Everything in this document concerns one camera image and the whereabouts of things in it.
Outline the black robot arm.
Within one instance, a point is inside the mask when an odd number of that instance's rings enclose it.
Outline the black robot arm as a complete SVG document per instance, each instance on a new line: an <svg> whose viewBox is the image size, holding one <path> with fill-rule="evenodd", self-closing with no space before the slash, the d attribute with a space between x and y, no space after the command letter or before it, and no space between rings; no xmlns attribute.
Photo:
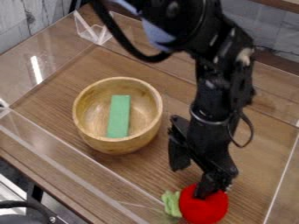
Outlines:
<svg viewBox="0 0 299 224"><path fill-rule="evenodd" d="M118 43L138 59L158 63L174 53L195 60L196 96L191 118L174 115L168 129L170 166L178 171L196 164L200 181L191 196L206 199L227 191L238 167L230 145L241 122L251 123L243 109L253 103L254 39L225 15L220 0L111 0L140 18L152 45L160 50L147 55L134 46L112 18L103 0L91 0L94 11Z"/></svg>

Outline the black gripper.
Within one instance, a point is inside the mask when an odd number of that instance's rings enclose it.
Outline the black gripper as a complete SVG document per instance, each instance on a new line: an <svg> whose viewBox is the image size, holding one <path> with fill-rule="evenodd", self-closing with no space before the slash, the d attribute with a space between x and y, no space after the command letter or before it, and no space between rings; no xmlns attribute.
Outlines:
<svg viewBox="0 0 299 224"><path fill-rule="evenodd" d="M191 161L202 168L200 182L195 185L194 197L204 200L218 191L226 192L239 169L230 155L231 136L239 119L233 115L222 124L171 116L168 129L168 159L174 172L186 169Z"/></svg>

